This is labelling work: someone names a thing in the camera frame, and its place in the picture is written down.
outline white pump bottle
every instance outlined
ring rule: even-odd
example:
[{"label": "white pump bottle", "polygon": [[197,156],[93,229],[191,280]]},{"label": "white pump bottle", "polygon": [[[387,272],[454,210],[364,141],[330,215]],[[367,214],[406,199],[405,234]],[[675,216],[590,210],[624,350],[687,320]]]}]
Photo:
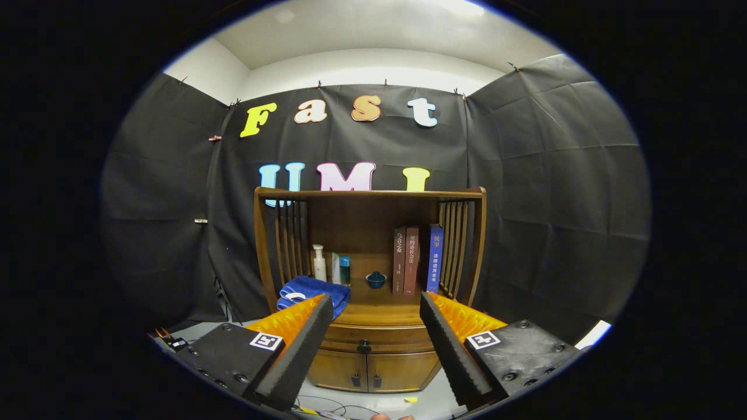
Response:
[{"label": "white pump bottle", "polygon": [[324,263],[324,257],[322,256],[323,246],[319,244],[312,245],[317,256],[314,258],[314,278],[326,282],[326,265]]}]

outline book spine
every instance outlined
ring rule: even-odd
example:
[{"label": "book spine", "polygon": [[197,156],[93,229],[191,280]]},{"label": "book spine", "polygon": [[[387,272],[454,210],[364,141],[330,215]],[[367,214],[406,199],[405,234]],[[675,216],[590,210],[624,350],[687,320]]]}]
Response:
[{"label": "book spine", "polygon": [[391,276],[391,293],[402,294],[405,284],[405,228],[394,230],[394,270]]},{"label": "book spine", "polygon": [[405,284],[402,287],[402,294],[405,296],[414,296],[415,282],[418,278],[418,228],[407,228],[406,235]]},{"label": "book spine", "polygon": [[441,279],[441,260],[443,259],[444,229],[439,225],[430,227],[430,255],[428,257],[428,280],[426,290],[438,293],[438,281]]}]

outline blue book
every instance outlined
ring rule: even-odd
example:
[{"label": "blue book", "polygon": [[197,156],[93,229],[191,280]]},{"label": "blue book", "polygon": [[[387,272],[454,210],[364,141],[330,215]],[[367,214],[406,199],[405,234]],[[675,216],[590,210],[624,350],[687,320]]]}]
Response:
[{"label": "blue book", "polygon": [[444,249],[444,228],[438,224],[430,225],[430,254],[428,255],[428,277],[426,290],[438,293],[438,282],[441,280],[441,260]]}]

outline drawer handle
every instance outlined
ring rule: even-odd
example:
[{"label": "drawer handle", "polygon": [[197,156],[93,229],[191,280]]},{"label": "drawer handle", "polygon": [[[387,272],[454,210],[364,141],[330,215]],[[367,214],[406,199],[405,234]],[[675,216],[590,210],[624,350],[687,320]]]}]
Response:
[{"label": "drawer handle", "polygon": [[361,344],[358,346],[358,351],[361,353],[370,353],[371,346],[368,340],[361,340]]}]

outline red book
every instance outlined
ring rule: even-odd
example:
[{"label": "red book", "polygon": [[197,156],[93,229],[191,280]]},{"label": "red book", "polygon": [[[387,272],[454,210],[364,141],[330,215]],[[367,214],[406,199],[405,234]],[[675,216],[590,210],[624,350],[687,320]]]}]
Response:
[{"label": "red book", "polygon": [[405,284],[402,294],[415,296],[415,283],[418,278],[418,257],[420,256],[418,227],[408,227],[406,230],[407,245],[405,248]]},{"label": "red book", "polygon": [[406,230],[398,227],[394,230],[394,269],[391,276],[391,293],[402,294],[405,284],[405,249],[407,245]]}]

